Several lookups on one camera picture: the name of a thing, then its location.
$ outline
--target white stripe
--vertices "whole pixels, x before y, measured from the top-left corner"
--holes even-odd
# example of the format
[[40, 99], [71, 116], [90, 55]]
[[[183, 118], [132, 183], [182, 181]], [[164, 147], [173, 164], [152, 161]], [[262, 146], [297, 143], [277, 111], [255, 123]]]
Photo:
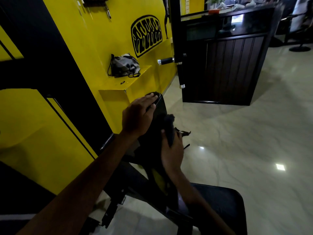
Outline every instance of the white stripe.
[[0, 215], [0, 221], [31, 220], [36, 214], [4, 214]]

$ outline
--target hand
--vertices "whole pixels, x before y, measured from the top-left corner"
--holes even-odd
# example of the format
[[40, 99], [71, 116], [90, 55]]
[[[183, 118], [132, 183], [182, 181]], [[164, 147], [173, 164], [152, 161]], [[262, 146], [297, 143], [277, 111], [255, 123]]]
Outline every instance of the hand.
[[157, 98], [157, 95], [151, 93], [150, 95], [134, 100], [123, 110], [123, 129], [121, 133], [126, 133], [136, 139], [145, 134], [151, 124], [153, 112], [156, 108], [156, 105], [152, 103], [155, 102]]
[[165, 135], [165, 131], [161, 130], [162, 135], [162, 149], [161, 160], [163, 167], [169, 177], [171, 175], [181, 172], [180, 166], [182, 158], [184, 157], [184, 146], [182, 144], [182, 134], [175, 132], [173, 145], [170, 147]]

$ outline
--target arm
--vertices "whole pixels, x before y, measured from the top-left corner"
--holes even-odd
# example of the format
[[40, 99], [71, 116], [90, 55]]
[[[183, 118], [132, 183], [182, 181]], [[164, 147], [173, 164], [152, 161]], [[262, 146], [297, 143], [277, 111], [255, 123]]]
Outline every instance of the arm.
[[172, 147], [168, 146], [167, 138], [162, 130], [162, 150], [161, 159], [163, 167], [181, 194], [183, 201], [187, 205], [192, 217], [199, 224], [199, 229], [203, 233], [216, 233], [235, 235], [233, 230], [222, 220], [222, 218], [211, 208], [202, 198], [200, 193], [191, 186], [188, 179], [182, 173], [180, 166], [184, 155], [182, 136], [175, 134]]
[[116, 139], [17, 234], [78, 234], [126, 150], [147, 132], [156, 99], [151, 94], [132, 102], [123, 111], [123, 129]]

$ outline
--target marble floor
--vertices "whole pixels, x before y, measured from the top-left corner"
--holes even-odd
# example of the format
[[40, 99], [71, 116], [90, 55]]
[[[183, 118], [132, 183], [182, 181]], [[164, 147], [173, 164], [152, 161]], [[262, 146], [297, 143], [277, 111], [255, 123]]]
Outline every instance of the marble floor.
[[[289, 47], [268, 50], [250, 106], [182, 103], [177, 77], [164, 95], [174, 125], [192, 132], [183, 138], [190, 146], [182, 171], [191, 182], [237, 190], [250, 235], [313, 234], [313, 50]], [[127, 198], [95, 234], [176, 232], [152, 207]]]

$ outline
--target drawstring bag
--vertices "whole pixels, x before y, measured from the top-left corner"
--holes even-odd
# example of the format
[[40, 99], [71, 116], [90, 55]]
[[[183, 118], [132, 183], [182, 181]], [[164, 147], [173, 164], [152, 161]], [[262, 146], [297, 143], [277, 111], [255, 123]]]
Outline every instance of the drawstring bag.
[[140, 66], [138, 61], [128, 54], [115, 57], [111, 55], [111, 63], [108, 68], [108, 75], [111, 77], [139, 77], [140, 76]]

